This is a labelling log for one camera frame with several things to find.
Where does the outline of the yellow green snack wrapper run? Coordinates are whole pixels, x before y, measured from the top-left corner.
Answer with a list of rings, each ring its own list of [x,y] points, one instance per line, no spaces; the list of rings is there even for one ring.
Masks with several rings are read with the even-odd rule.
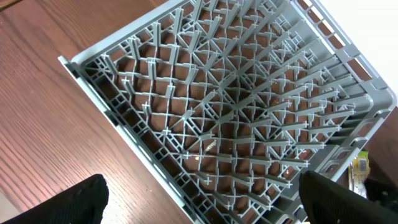
[[[348,168],[349,189],[354,193],[367,198],[364,182],[368,178],[370,171],[368,151],[359,152]]]

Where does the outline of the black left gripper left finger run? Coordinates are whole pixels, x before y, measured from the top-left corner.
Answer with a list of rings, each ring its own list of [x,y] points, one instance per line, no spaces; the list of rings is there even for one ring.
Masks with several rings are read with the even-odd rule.
[[[3,224],[100,224],[108,200],[105,178],[94,174]]]

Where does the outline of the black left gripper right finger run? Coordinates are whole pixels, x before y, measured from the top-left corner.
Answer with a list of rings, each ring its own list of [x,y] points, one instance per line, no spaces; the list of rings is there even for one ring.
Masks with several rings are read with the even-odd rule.
[[[299,177],[299,196],[310,223],[397,224],[397,189],[367,178],[366,197],[314,172]]]

